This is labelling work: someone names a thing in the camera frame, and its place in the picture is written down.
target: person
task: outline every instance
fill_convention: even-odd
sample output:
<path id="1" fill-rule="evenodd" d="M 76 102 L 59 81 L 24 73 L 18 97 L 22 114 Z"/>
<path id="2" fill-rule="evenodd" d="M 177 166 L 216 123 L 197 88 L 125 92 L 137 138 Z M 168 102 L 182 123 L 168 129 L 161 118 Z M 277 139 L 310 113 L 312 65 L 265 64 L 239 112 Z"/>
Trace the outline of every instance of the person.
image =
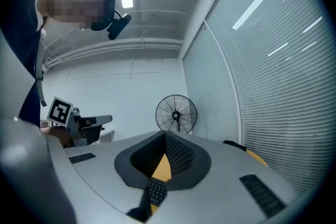
<path id="1" fill-rule="evenodd" d="M 116 0 L 15 0 L 10 17 L 1 25 L 3 34 L 13 52 L 28 72 L 35 76 L 36 58 L 41 30 L 54 19 L 88 28 L 92 23 L 103 22 L 114 16 Z M 36 83 L 31 88 L 19 114 L 19 118 L 40 127 L 40 102 Z M 43 134 L 58 137 L 67 144 L 69 136 L 65 128 L 49 127 Z"/>

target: window blinds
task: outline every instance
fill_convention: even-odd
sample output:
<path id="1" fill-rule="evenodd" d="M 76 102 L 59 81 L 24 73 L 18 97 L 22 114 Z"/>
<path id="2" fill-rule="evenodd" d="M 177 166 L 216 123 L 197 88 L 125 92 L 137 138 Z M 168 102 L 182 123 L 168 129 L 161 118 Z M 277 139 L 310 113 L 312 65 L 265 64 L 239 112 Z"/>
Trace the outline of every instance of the window blinds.
<path id="1" fill-rule="evenodd" d="M 335 37 L 320 0 L 219 0 L 207 20 L 230 65 L 243 142 L 299 191 L 336 143 Z"/>
<path id="2" fill-rule="evenodd" d="M 183 59 L 189 98 L 197 109 L 193 135 L 238 143 L 238 118 L 232 84 L 210 32 L 201 32 Z"/>

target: dark blue shirt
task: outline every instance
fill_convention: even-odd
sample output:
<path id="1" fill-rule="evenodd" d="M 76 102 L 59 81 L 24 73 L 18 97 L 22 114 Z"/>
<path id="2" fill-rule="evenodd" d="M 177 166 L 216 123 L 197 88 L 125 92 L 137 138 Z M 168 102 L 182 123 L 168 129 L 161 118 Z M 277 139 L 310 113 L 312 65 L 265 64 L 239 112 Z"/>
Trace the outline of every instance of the dark blue shirt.
<path id="1" fill-rule="evenodd" d="M 37 26 L 35 0 L 14 0 L 10 18 L 1 25 L 8 44 L 34 78 L 40 39 L 40 30 L 37 31 Z M 40 126 L 40 101 L 36 84 L 30 90 L 19 117 Z"/>

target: ceiling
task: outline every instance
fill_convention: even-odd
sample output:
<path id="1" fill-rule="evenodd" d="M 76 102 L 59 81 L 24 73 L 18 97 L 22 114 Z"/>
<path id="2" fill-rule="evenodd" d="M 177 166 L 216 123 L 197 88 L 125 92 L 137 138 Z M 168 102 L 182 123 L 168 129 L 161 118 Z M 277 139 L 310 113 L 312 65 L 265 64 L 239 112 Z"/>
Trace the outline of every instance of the ceiling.
<path id="1" fill-rule="evenodd" d="M 106 30 L 75 29 L 70 24 L 51 21 L 46 26 L 47 46 L 44 66 L 113 50 L 163 48 L 179 50 L 184 32 L 197 0 L 133 0 L 133 7 L 116 9 L 132 16 L 131 22 L 116 40 Z"/>

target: black grille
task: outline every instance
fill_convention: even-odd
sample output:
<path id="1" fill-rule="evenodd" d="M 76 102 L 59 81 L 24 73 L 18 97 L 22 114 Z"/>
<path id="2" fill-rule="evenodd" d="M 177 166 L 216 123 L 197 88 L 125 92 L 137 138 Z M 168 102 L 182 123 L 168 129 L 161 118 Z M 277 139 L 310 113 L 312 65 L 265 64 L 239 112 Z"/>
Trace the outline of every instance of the black grille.
<path id="1" fill-rule="evenodd" d="M 82 155 L 69 157 L 69 160 L 71 161 L 71 163 L 79 163 L 79 162 L 86 161 L 87 159 L 92 159 L 94 157 L 95 157 L 95 154 L 93 153 L 85 153 Z"/>
<path id="2" fill-rule="evenodd" d="M 132 165 L 147 177 L 152 177 L 165 151 L 165 136 L 160 135 L 131 155 Z"/>
<path id="3" fill-rule="evenodd" d="M 267 218 L 276 215 L 285 208 L 279 198 L 256 176 L 247 175 L 240 178 L 248 192 L 265 213 Z"/>
<path id="4" fill-rule="evenodd" d="M 189 147 L 169 135 L 166 135 L 166 155 L 170 163 L 172 176 L 186 171 L 193 164 L 195 158 Z"/>

